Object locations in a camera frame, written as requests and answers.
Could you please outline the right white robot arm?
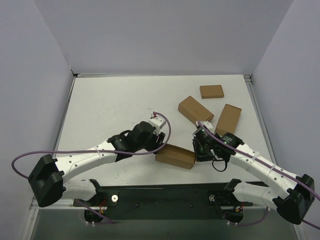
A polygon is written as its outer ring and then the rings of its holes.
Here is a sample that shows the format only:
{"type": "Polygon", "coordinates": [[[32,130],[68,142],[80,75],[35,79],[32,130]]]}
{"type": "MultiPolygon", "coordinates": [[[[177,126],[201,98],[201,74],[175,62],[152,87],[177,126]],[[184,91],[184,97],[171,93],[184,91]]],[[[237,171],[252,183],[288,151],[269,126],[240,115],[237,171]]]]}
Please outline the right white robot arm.
{"type": "Polygon", "coordinates": [[[259,186],[241,180],[232,180],[226,191],[238,202],[248,202],[276,210],[286,221],[299,225],[315,200],[314,179],[284,170],[232,133],[219,136],[200,126],[192,140],[196,161],[233,164],[258,178],[259,186]]]}

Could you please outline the brown paper box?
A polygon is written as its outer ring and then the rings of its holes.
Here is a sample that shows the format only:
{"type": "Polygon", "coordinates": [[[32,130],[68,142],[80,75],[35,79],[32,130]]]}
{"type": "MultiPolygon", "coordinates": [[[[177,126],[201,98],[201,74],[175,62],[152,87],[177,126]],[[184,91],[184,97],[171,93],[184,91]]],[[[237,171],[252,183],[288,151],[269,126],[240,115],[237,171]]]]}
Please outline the brown paper box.
{"type": "Polygon", "coordinates": [[[160,163],[191,170],[195,165],[196,157],[195,153],[190,150],[166,144],[156,153],[155,160],[160,163]]]}

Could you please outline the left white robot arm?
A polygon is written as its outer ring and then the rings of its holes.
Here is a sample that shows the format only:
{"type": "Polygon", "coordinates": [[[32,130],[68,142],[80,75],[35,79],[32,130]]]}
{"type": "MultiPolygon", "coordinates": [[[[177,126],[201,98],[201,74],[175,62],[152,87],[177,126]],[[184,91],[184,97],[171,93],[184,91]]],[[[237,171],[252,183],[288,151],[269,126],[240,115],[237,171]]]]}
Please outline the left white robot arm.
{"type": "Polygon", "coordinates": [[[112,164],[134,155],[155,154],[163,146],[166,120],[160,117],[142,121],[108,140],[79,153],[53,158],[42,156],[28,176],[28,182],[41,208],[62,198],[76,198],[96,206],[103,199],[99,184],[94,180],[73,180],[93,168],[112,164]]]}

